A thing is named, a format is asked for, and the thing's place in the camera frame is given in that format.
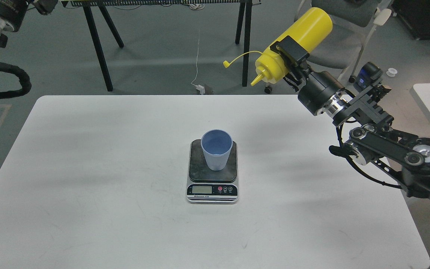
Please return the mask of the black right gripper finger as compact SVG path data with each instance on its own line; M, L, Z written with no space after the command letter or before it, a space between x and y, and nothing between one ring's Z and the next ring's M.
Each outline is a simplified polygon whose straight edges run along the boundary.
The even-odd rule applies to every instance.
M290 64L305 62L309 57L309 52L291 37L275 41L269 48L282 57L287 68Z
M284 81L293 88L294 92L299 92L308 82L312 68L307 62L301 62L290 64L288 71Z

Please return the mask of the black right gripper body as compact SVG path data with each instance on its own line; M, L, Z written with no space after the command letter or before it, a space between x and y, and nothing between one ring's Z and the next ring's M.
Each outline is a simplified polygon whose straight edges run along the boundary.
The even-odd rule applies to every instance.
M339 94L343 85L327 71L312 72L298 94L299 101L314 116L326 113L335 116L346 109L346 101Z

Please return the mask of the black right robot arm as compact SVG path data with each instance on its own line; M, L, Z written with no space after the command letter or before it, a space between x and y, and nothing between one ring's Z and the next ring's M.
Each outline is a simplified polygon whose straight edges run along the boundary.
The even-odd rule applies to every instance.
M326 114L336 126L339 146L333 155L345 158L360 174L360 165L375 164L397 182L407 197L430 199L430 138L392 128L393 117L378 102L389 93L382 70L368 62L355 77L352 92L330 73L316 72L307 63L309 53L290 36L275 41L270 52L288 68L284 80L312 115Z

